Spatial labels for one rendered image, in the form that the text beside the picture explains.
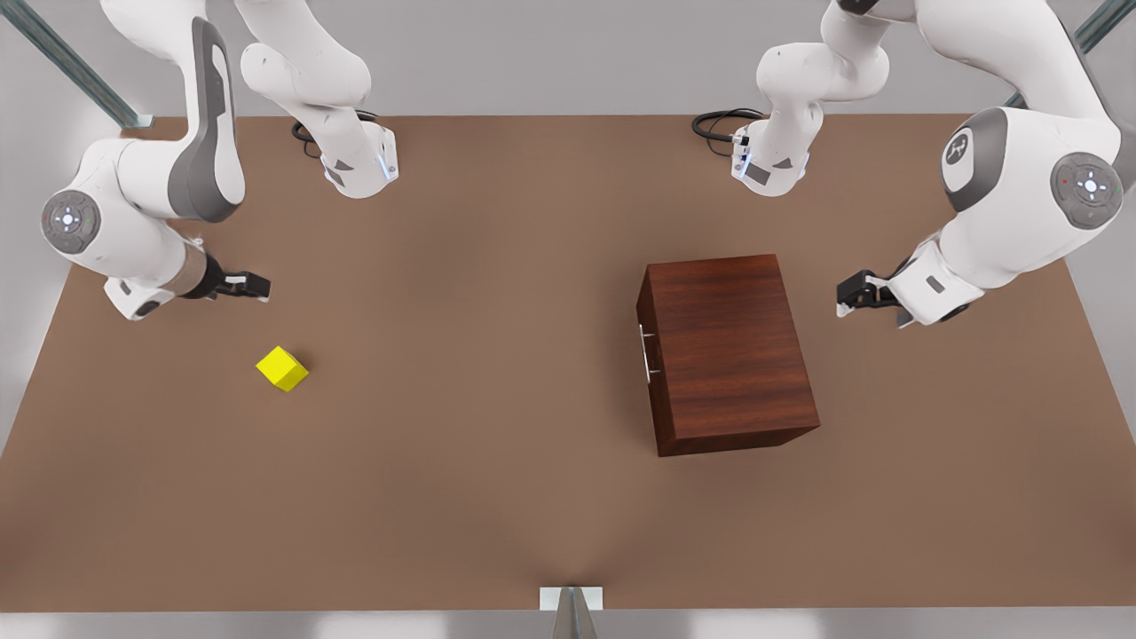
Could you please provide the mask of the yellow cube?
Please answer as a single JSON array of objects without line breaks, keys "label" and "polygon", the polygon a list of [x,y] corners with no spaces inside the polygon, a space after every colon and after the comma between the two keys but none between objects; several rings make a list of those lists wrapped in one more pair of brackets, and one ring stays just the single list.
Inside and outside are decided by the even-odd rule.
[{"label": "yellow cube", "polygon": [[256,363],[256,370],[264,374],[273,387],[285,392],[292,391],[309,374],[304,365],[279,345]]}]

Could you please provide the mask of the dark wooden drawer box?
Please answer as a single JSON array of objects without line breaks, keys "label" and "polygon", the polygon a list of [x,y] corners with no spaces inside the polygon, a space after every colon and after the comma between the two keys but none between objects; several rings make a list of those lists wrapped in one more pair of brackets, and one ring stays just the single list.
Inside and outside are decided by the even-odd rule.
[{"label": "dark wooden drawer box", "polygon": [[820,425],[774,255],[652,264],[636,302],[657,453],[780,446]]}]

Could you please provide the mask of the silver frame post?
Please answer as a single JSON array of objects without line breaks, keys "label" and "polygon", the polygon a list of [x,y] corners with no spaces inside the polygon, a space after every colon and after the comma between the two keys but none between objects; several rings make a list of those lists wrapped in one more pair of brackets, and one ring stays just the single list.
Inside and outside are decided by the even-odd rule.
[{"label": "silver frame post", "polygon": [[556,611],[552,639],[599,639],[591,613],[604,609],[604,590],[602,587],[542,587],[540,609]]},{"label": "silver frame post", "polygon": [[126,130],[153,126],[154,118],[150,114],[135,113],[26,0],[0,0],[0,15],[44,53],[45,59],[55,64],[102,113],[108,114],[116,125]]},{"label": "silver frame post", "polygon": [[1059,40],[1054,70],[1029,72],[1011,80],[1017,93],[1009,107],[1067,117],[1136,122],[1136,0],[1093,0],[1078,24],[1059,16],[1069,41]]}]

